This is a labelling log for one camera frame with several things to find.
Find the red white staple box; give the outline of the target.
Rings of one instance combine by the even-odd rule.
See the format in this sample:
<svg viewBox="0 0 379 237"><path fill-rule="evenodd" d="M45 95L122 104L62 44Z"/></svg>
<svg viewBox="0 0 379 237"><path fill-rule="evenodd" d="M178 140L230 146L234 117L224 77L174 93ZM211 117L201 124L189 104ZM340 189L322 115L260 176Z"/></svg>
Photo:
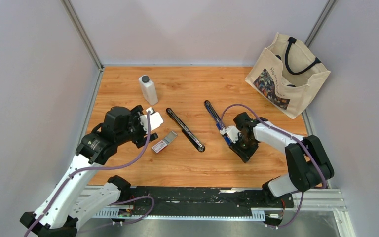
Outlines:
<svg viewBox="0 0 379 237"><path fill-rule="evenodd" d="M156 154L164 150L169 144L177 138L178 134L174 131L170 131L167 136L152 146L152 151Z"/></svg>

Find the black stapler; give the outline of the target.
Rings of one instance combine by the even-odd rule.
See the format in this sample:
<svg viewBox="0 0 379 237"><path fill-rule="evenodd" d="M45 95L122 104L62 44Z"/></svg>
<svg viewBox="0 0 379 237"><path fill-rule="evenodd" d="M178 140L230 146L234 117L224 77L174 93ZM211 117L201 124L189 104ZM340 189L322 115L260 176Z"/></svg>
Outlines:
<svg viewBox="0 0 379 237"><path fill-rule="evenodd" d="M180 127L183 134L193 144L193 146L199 151L204 152L205 146L201 141L192 133L192 131L183 123L183 121L173 112L171 108L166 108L168 116Z"/></svg>

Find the blue stapler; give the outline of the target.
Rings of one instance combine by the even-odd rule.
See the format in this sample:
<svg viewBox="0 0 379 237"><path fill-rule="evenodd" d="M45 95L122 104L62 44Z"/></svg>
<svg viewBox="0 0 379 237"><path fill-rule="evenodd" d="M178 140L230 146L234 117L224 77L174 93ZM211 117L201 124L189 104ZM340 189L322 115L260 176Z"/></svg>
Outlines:
<svg viewBox="0 0 379 237"><path fill-rule="evenodd" d="M209 100L205 100L204 101L204 106L207 109L207 111L209 112L209 114L212 116L213 120L215 121L216 127L219 130L219 132L220 132L221 136L223 137L223 139L225 140L226 144L228 146L230 146L231 145L231 140L229 139L228 135L225 132L225 126L223 125L223 123L222 123L222 121L221 121L218 113L216 112L216 110L212 106L211 102Z"/></svg>

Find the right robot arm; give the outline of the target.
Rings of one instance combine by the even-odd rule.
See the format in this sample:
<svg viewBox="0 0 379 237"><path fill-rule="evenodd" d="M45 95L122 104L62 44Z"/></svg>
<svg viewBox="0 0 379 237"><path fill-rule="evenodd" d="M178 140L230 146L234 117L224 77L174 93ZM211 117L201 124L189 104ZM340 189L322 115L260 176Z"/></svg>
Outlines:
<svg viewBox="0 0 379 237"><path fill-rule="evenodd" d="M246 112L234 118L234 125L224 129L229 148L247 163L265 143L286 159L287 173L262 185L262 201L276 206L281 198L323 186L334 177L335 171L321 140L315 135L301 136L275 126L263 117L253 119Z"/></svg>

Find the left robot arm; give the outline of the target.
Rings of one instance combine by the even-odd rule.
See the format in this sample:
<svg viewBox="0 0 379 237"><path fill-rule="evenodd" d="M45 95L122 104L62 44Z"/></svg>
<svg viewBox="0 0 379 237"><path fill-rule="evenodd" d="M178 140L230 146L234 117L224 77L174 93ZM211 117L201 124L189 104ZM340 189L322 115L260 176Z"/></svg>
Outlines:
<svg viewBox="0 0 379 237"><path fill-rule="evenodd" d="M20 223L27 228L24 235L74 237L104 207L115 202L127 204L131 198L130 184L117 175L85 199L79 201L78 197L99 170L122 169L140 159L149 142L158 138L154 130L163 122L161 114L152 107L143 110L141 105L133 109L114 106L107 111L104 121L82 138L67 171L48 198L35 211L21 216ZM107 167L108 159L127 142L142 151L124 165Z"/></svg>

